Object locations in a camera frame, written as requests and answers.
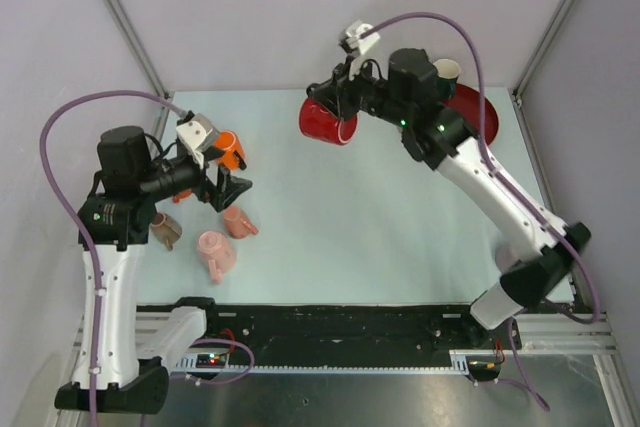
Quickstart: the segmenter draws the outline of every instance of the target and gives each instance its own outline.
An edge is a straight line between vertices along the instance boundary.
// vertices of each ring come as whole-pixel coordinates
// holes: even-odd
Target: mug handle
[[[213,278],[213,281],[217,284],[222,283],[222,271],[218,268],[218,263],[215,260],[210,259],[208,264],[209,273],[211,274],[211,278]]]
[[[247,229],[249,229],[249,231],[250,231],[253,235],[258,235],[258,232],[260,232],[260,231],[258,230],[258,228],[257,228],[255,225],[253,225],[253,224],[251,223],[251,221],[250,221],[250,220],[247,220],[247,219],[241,219],[241,221],[242,221],[242,224],[243,224]]]
[[[240,170],[246,170],[247,163],[244,161],[244,159],[240,155],[240,152],[238,152],[237,150],[234,150],[233,155],[236,157],[236,159],[238,159],[238,167],[240,167]]]

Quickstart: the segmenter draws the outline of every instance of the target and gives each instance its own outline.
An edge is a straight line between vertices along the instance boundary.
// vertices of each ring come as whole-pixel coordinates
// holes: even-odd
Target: metal floor
[[[227,386],[172,384],[148,427],[613,426],[591,356],[523,359],[551,404],[507,385],[473,387],[460,376],[250,375]],[[509,357],[503,378],[516,378]],[[139,416],[103,415],[101,425],[137,426]]]

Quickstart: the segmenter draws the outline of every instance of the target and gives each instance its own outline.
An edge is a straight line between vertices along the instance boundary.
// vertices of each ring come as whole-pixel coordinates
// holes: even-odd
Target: pink cup
[[[229,237],[216,230],[208,230],[200,236],[198,253],[209,267],[211,278],[217,284],[222,282],[222,276],[236,265],[238,258]]]
[[[232,205],[224,211],[224,225],[229,235],[234,239],[244,239],[253,234],[258,235],[258,228],[247,217],[247,214],[237,205]]]

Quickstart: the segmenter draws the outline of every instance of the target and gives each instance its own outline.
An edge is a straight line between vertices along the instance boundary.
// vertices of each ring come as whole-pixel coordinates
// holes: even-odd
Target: cable
[[[153,145],[156,146],[156,150],[158,151],[158,157],[161,156],[164,149],[162,148],[162,144],[160,143],[160,141],[156,139],[153,135],[148,134],[146,132],[144,133],[144,136],[147,139],[149,139],[151,142],[153,142]]]
[[[504,355],[504,350],[502,349],[502,341],[500,337],[496,337],[496,365],[502,365],[507,361],[507,357]]]
[[[221,334],[224,334],[224,335],[228,335],[228,336],[229,336],[229,338],[230,338],[231,340],[233,340],[234,342],[236,341],[236,336],[235,336],[235,334],[234,334],[234,333],[233,333],[233,331],[232,331],[231,329],[229,329],[228,327],[227,327],[226,329],[222,329],[222,330],[220,331],[220,333],[221,333]],[[229,347],[229,350],[227,350],[227,351],[224,353],[224,355],[229,355],[229,354],[231,354],[234,350],[236,350],[236,346],[235,346],[235,345],[232,345],[231,347]]]
[[[167,148],[166,148],[166,149],[164,149],[164,150],[162,151],[162,154],[158,155],[158,157],[156,157],[156,159],[155,159],[155,160],[157,160],[158,158],[160,158],[160,159],[164,159],[167,155],[169,155],[169,152],[171,152],[171,149],[172,149],[173,147],[175,147],[176,145],[178,145],[178,141],[177,141],[177,140],[174,140],[174,141],[173,141],[173,142],[171,142],[169,145],[167,145]]]
[[[87,195],[87,199],[96,195],[98,191],[98,187],[100,186],[100,181],[102,180],[102,171],[99,170],[93,174],[93,183],[91,184],[91,190],[89,191],[89,195]]]
[[[248,346],[243,344],[242,342],[237,342],[235,340],[227,340],[227,339],[199,339],[199,340],[196,340],[192,344],[192,346],[202,345],[202,344],[225,344],[225,345],[229,345],[231,347],[240,347],[242,350],[244,350],[247,353],[247,355],[249,355],[249,366],[246,369],[244,369],[242,372],[240,372],[238,375],[236,375],[235,377],[231,377],[230,379],[225,379],[225,380],[215,380],[215,379],[214,380],[205,380],[205,379],[198,378],[196,380],[197,384],[205,384],[205,385],[225,385],[225,384],[230,384],[232,382],[236,382],[236,381],[240,380],[241,378],[243,378],[245,375],[247,375],[249,372],[251,372],[253,367],[256,365],[256,358],[253,355],[253,351]],[[174,374],[171,377],[175,378],[175,379],[184,379],[184,380],[189,380],[189,379],[193,378],[189,374],[186,374],[185,376],[182,376],[181,374]]]
[[[93,328],[91,331],[91,352],[89,358],[89,368],[91,374],[89,376],[89,411],[91,412],[91,423],[94,427],[98,427],[98,402],[97,402],[97,375],[93,373],[96,368],[98,368],[98,342],[100,338],[100,319],[102,316],[102,297],[99,295],[99,292],[103,288],[102,284],[102,276],[100,275],[100,259],[98,258],[98,251],[96,249],[96,244],[93,242],[91,238],[91,234],[85,227],[85,225],[76,214],[75,210],[67,200],[67,198],[60,190],[60,186],[56,181],[53,171],[51,170],[51,164],[49,162],[49,154],[47,153],[47,137],[49,136],[49,132],[53,127],[53,124],[67,111],[77,107],[79,105],[85,104],[87,102],[91,102],[93,100],[98,99],[106,99],[109,97],[142,97],[144,99],[149,99],[154,102],[158,102],[159,104],[168,107],[173,112],[175,112],[178,117],[182,118],[187,115],[187,112],[175,106],[171,102],[162,97],[158,97],[157,95],[148,94],[146,92],[140,92],[137,90],[110,90],[106,92],[98,92],[95,94],[85,95],[83,97],[79,97],[71,102],[67,102],[58,110],[56,110],[51,117],[47,120],[42,128],[42,132],[40,133],[40,159],[42,161],[42,168],[44,169],[44,175],[53,190],[53,193],[58,198],[58,201],[62,204],[62,207],[67,212],[71,220],[76,224],[78,230],[80,231],[80,235],[84,239],[87,244],[87,249],[89,250],[89,254],[91,256],[91,263],[93,265],[93,278],[95,280],[95,301],[94,301],[94,309],[93,309]]]
[[[571,312],[566,311],[565,309],[556,305],[555,303],[551,302],[548,299],[544,299],[544,303],[547,305],[553,306],[558,312],[564,314],[565,316],[567,316],[568,318],[570,318],[575,322],[579,322],[581,324],[592,324],[594,322],[597,322],[598,319],[600,318],[600,298],[598,295],[598,291],[595,287],[595,284],[593,282],[593,278],[589,274],[584,264],[584,261],[582,259],[582,256],[560,234],[560,232],[558,232],[552,226],[548,225],[547,219],[545,219],[545,217],[538,211],[538,209],[531,202],[529,202],[526,196],[522,192],[520,192],[520,190],[515,185],[509,182],[509,180],[501,172],[497,171],[495,164],[491,160],[491,156],[489,155],[489,147],[487,146],[487,141],[485,137],[486,108],[485,108],[484,73],[482,71],[482,66],[480,64],[480,55],[478,54],[478,50],[475,44],[473,43],[473,41],[471,40],[471,37],[469,36],[469,34],[467,34],[467,32],[462,28],[462,26],[458,24],[455,20],[450,19],[449,17],[446,17],[442,14],[436,14],[432,12],[411,12],[408,14],[398,15],[396,17],[392,17],[391,19],[385,20],[384,22],[367,30],[365,33],[363,33],[360,36],[360,38],[364,39],[371,34],[379,32],[380,30],[386,27],[389,27],[390,25],[396,24],[398,22],[402,22],[403,20],[420,19],[420,18],[439,20],[441,22],[444,22],[445,24],[450,25],[451,27],[453,27],[455,30],[458,31],[458,33],[464,38],[467,45],[469,46],[469,50],[471,51],[471,55],[473,57],[473,61],[476,66],[476,74],[478,76],[478,96],[479,96],[479,103],[480,103],[480,141],[478,142],[478,146],[480,149],[480,156],[482,157],[482,160],[484,161],[485,165],[489,168],[489,170],[494,172],[494,175],[498,179],[498,181],[516,199],[518,199],[518,201],[531,213],[531,215],[533,215],[533,217],[540,223],[540,225],[546,228],[549,231],[549,233],[553,236],[553,238],[556,239],[556,241],[558,241],[571,254],[571,256],[573,257],[573,259],[575,260],[578,266],[578,269],[580,270],[583,277],[585,278],[585,281],[587,282],[589,291],[591,292],[591,297],[593,299],[593,313],[591,315],[591,318],[589,319],[580,319],[579,317],[573,315]],[[512,330],[513,321],[514,321],[514,317],[509,318],[509,322],[508,322],[509,333]],[[551,410],[549,403],[534,389],[531,379],[529,378],[529,375],[527,374],[527,371],[525,370],[524,365],[522,365],[522,360],[520,359],[520,355],[518,354],[515,342],[511,335],[509,336],[509,344],[511,346],[511,350],[513,351],[513,360],[518,366],[518,370],[520,371],[520,375],[524,380],[524,384],[517,380],[511,380],[511,379],[502,379],[502,380],[499,380],[498,383],[513,385],[513,386],[528,390],[531,393],[531,395],[533,395],[538,405],[540,405],[540,407],[545,412],[549,412]]]
[[[555,306],[558,312],[564,314],[571,320],[575,322],[579,322],[581,324],[592,324],[597,322],[600,318],[600,296],[598,295],[598,291],[595,287],[595,283],[591,274],[589,274],[587,267],[584,264],[584,260],[582,256],[573,248],[573,246],[558,232],[555,228],[548,225],[547,219],[545,219],[544,215],[542,215],[538,209],[526,198],[526,196],[520,192],[520,190],[513,185],[509,180],[499,171],[496,170],[495,164],[491,160],[491,156],[489,155],[489,147],[487,146],[487,141],[485,137],[485,124],[486,124],[486,107],[485,107],[485,82],[484,82],[484,73],[482,71],[482,66],[480,64],[480,55],[478,54],[478,49],[475,44],[471,40],[469,34],[462,28],[460,24],[458,24],[455,20],[450,19],[449,17],[436,14],[433,12],[411,12],[408,14],[398,15],[396,17],[392,17],[391,19],[385,20],[375,27],[367,30],[363,33],[360,38],[365,39],[371,34],[379,32],[380,30],[389,27],[390,25],[396,24],[398,22],[402,22],[403,20],[409,19],[434,19],[444,22],[445,24],[450,25],[458,33],[464,38],[467,45],[469,46],[469,50],[471,51],[471,55],[473,57],[473,61],[476,66],[476,75],[478,76],[478,96],[479,96],[479,104],[480,104],[480,141],[478,142],[478,146],[480,148],[480,156],[484,161],[485,165],[489,168],[490,171],[494,171],[495,177],[500,181],[500,183],[513,195],[518,202],[520,202],[533,217],[540,223],[541,226],[544,226],[549,233],[558,241],[573,257],[575,260],[578,269],[582,273],[587,285],[589,287],[589,291],[591,292],[591,297],[593,299],[593,313],[591,318],[588,320],[580,319],[579,317],[574,316],[570,312],[567,312],[560,306]]]
[[[382,79],[382,69],[380,68],[380,64],[378,63],[378,61],[376,59],[367,59],[362,63],[362,66],[364,67],[368,63],[372,63],[376,66],[376,69],[378,69],[378,78]]]

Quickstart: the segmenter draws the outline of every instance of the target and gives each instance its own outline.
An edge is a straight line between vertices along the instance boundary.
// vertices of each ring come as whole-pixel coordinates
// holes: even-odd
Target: red wire
[[[504,355],[504,350],[502,349],[502,341],[500,340],[500,337],[496,337],[496,353],[498,352],[500,352],[500,355],[502,357],[500,364],[504,364],[507,361],[507,357]]]
[[[231,329],[229,329],[229,328],[223,329],[220,333],[221,334],[226,334],[226,335],[229,336],[229,338],[232,341],[234,341],[234,342],[236,341],[236,336],[233,335],[233,331]],[[234,350],[236,350],[236,346],[235,345],[231,345],[231,347],[229,347],[229,350],[227,351],[227,355],[230,354],[231,352],[233,352]]]

